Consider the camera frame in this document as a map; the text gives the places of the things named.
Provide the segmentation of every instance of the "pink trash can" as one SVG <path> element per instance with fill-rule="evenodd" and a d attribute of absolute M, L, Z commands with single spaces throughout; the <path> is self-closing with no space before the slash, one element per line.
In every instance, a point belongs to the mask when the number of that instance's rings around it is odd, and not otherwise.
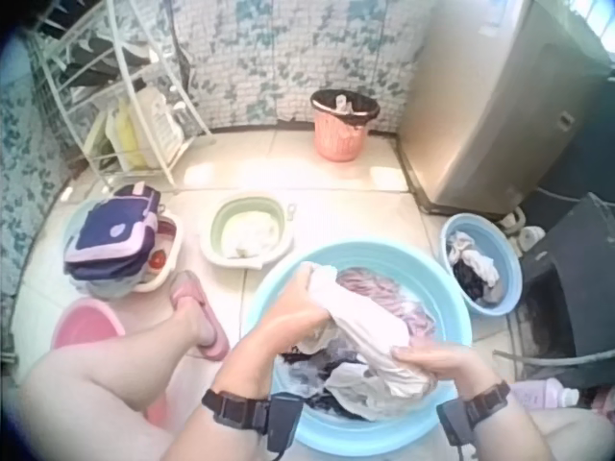
<path fill-rule="evenodd" d="M 95 343 L 125 334 L 126 330 L 106 303 L 94 298 L 81 298 L 60 317 L 51 340 L 51 349 Z M 162 427 L 165 416 L 166 398 L 162 394 L 147 408 L 145 417 L 152 425 Z"/>
<path fill-rule="evenodd" d="M 351 111 L 340 111 L 336 98 L 344 96 Z M 351 161 L 358 157 L 367 135 L 367 123 L 378 116 L 375 99 L 353 91 L 321 89 L 309 99 L 314 114 L 316 152 L 330 161 Z"/>

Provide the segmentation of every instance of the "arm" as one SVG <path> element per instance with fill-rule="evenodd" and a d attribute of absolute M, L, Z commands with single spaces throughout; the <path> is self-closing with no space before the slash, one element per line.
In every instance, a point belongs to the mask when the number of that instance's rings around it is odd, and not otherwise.
<path fill-rule="evenodd" d="M 479 354 L 448 344 L 417 344 L 393 352 L 407 365 L 431 371 L 440 379 L 452 379 L 459 396 L 470 400 L 502 379 Z M 547 442 L 526 410 L 511 395 L 508 405 L 475 428 L 480 461 L 553 461 Z"/>
<path fill-rule="evenodd" d="M 246 399 L 265 399 L 271 389 L 273 362 L 329 320 L 329 313 L 309 300 L 311 268 L 303 265 L 258 326 L 227 356 L 211 389 Z M 199 406 L 175 439 L 164 461 L 252 461 L 260 437 L 253 430 L 219 425 Z"/>

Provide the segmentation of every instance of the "pink bottle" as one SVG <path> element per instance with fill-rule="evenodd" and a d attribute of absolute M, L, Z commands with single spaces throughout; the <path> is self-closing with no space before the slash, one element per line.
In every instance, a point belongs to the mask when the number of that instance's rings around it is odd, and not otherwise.
<path fill-rule="evenodd" d="M 554 377 L 538 381 L 519 381 L 510 390 L 528 410 L 564 408 L 578 403 L 578 390 L 564 387 Z"/>

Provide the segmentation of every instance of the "person's left hand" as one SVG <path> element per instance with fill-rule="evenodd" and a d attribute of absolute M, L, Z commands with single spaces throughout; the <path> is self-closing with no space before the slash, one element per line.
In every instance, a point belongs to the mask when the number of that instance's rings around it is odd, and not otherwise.
<path fill-rule="evenodd" d="M 331 318 L 329 311 L 309 297 L 308 284 L 312 271 L 312 264 L 302 263 L 258 324 L 257 330 L 268 338 L 267 343 L 273 353 L 288 352 Z"/>

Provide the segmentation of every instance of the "bare leg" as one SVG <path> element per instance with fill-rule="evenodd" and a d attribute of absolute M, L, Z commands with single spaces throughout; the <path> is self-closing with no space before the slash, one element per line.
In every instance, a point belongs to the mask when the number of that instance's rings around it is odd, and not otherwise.
<path fill-rule="evenodd" d="M 160 459 L 171 435 L 141 415 L 180 359 L 212 340 L 199 304 L 182 298 L 165 322 L 138 334 L 49 352 L 21 388 L 22 423 L 43 459 Z"/>

